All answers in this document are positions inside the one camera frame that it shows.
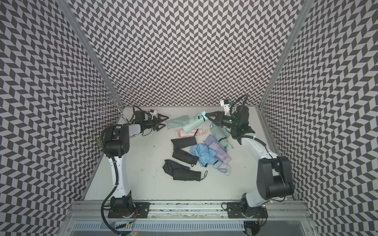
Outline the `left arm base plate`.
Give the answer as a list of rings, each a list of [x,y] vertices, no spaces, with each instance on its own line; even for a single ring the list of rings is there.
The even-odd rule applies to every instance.
[[[147,218],[150,202],[136,202],[131,205],[127,203],[112,204],[108,213],[108,218],[123,219],[123,218]]]

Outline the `pink sleeved umbrella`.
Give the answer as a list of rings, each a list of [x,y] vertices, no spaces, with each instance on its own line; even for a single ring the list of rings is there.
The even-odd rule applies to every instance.
[[[185,132],[182,128],[175,130],[176,136],[178,139],[181,138],[189,138],[189,137],[196,137],[196,136],[203,136],[208,132],[207,129],[201,129],[201,128],[196,128],[191,130],[190,132]]]

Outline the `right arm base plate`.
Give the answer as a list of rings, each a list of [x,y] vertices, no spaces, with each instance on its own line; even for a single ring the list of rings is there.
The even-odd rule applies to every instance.
[[[221,208],[226,211],[228,218],[267,219],[268,212],[265,206],[250,207],[241,202],[223,202]]]

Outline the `lavender sleeved umbrella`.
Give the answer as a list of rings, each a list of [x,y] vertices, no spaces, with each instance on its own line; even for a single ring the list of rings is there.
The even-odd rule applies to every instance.
[[[216,152],[216,157],[223,163],[228,164],[231,161],[231,158],[227,154],[225,148],[218,142],[213,142],[210,146],[210,149]]]

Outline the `black sleeved umbrella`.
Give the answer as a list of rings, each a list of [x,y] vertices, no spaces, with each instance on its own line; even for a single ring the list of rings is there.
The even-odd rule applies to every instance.
[[[192,166],[196,165],[199,160],[197,156],[194,156],[181,149],[175,149],[172,154],[172,157],[182,162],[185,162],[187,164],[190,164]]]
[[[176,169],[173,171],[173,179],[176,181],[197,181],[200,182],[207,177],[208,171],[204,172],[201,177],[201,172],[187,169]]]

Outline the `black sleeve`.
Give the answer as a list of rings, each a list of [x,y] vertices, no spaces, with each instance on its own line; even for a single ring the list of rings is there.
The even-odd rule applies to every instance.
[[[171,139],[171,142],[173,144],[174,149],[187,148],[187,147],[194,146],[197,144],[195,137]]]
[[[187,167],[187,166],[184,166],[182,164],[179,164],[173,160],[170,160],[170,159],[166,159],[164,161],[164,165],[163,165],[163,170],[166,174],[170,175],[173,177],[173,172],[174,170],[176,169],[185,169],[185,170],[189,170],[190,167]]]

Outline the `lavender sleeve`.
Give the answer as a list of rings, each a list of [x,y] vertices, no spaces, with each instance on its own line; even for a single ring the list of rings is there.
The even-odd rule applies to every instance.
[[[219,143],[218,141],[215,139],[215,137],[213,135],[209,135],[206,140],[204,141],[205,145],[208,147],[208,148],[219,148]]]

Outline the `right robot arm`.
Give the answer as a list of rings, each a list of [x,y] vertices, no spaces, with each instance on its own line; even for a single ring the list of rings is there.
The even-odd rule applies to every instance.
[[[218,127],[224,127],[231,137],[238,141],[257,163],[256,188],[242,195],[240,211],[246,218],[267,218],[265,204],[270,200],[283,202],[294,194],[291,162],[268,149],[249,125],[248,95],[244,94],[229,103],[228,112],[206,113],[208,120]]]

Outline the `mint green sleeved umbrella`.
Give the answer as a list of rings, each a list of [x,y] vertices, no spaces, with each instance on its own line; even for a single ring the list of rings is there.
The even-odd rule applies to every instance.
[[[234,146],[228,141],[231,134],[223,127],[216,126],[214,123],[209,125],[213,137],[225,148],[234,149]]]

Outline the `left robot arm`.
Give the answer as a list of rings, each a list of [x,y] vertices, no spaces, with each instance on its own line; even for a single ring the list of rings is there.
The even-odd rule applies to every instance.
[[[109,211],[109,218],[131,218],[137,216],[137,207],[132,199],[132,191],[127,180],[127,153],[131,148],[131,139],[147,129],[160,131],[169,119],[168,116],[155,110],[146,111],[132,106],[132,117],[128,119],[121,110],[122,124],[114,124],[105,128],[98,144],[108,158],[114,186],[101,206],[101,212]]]

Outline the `blue sleeved umbrella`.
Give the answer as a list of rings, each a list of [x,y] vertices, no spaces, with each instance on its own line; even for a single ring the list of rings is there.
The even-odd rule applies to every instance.
[[[230,175],[230,167],[224,164],[218,157],[216,151],[212,150],[205,144],[197,144],[190,147],[190,153],[199,159],[201,167],[212,166],[214,169],[225,174]]]

